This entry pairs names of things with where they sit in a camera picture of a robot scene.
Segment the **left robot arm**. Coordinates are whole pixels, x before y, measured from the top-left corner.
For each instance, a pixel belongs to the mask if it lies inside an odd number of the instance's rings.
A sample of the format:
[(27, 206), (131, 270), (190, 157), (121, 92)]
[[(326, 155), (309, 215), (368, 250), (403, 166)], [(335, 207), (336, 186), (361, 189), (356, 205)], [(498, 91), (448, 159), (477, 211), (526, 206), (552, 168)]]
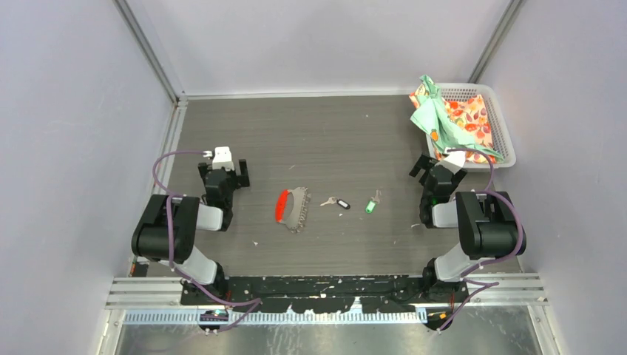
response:
[(152, 195), (132, 235), (134, 255), (174, 266), (200, 284), (198, 296), (207, 305), (220, 305), (227, 295), (223, 267), (195, 246), (198, 230), (227, 231), (233, 218), (234, 192), (249, 187), (247, 161), (239, 170), (222, 163), (199, 163), (205, 194), (201, 197)]

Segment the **red handled metal keyring holder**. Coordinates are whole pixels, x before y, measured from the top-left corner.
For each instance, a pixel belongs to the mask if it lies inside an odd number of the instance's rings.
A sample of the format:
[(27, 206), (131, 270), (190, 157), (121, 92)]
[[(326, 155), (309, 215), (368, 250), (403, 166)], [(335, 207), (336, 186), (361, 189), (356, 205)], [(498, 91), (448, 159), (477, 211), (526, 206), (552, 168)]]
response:
[(307, 187), (283, 190), (275, 205), (275, 221), (292, 233), (301, 232), (305, 227), (310, 200), (311, 194)]

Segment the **key with black tag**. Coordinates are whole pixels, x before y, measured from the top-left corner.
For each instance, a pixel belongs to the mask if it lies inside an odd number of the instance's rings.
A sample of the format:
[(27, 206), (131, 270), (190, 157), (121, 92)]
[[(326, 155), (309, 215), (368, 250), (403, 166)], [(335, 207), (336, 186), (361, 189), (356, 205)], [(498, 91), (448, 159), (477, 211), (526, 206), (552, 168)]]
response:
[(329, 197), (325, 202), (320, 204), (320, 206), (327, 206), (327, 205), (337, 205), (345, 210), (348, 210), (351, 208), (351, 205), (348, 202), (338, 197)]

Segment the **key with green tag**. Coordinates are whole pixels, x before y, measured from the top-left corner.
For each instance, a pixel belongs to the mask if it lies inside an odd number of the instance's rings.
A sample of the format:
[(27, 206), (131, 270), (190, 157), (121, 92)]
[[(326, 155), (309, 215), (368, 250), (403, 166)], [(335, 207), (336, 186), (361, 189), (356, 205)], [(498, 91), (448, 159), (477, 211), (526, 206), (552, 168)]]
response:
[(382, 196), (381, 190), (377, 189), (375, 195), (368, 201), (365, 207), (365, 211), (368, 214), (372, 214), (375, 208), (380, 204), (381, 196)]

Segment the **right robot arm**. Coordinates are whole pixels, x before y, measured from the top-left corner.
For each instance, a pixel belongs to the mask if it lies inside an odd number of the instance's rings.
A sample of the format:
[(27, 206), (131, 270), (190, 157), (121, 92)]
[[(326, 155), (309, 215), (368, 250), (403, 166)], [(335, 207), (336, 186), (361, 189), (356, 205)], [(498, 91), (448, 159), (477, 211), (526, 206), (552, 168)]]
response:
[(526, 235), (507, 192), (460, 192), (466, 177), (461, 151), (443, 160), (423, 154), (410, 170), (422, 186), (418, 215), (429, 229), (456, 229), (458, 243), (433, 258), (422, 272), (422, 294), (441, 303), (452, 288), (480, 267), (517, 257), (526, 250)]

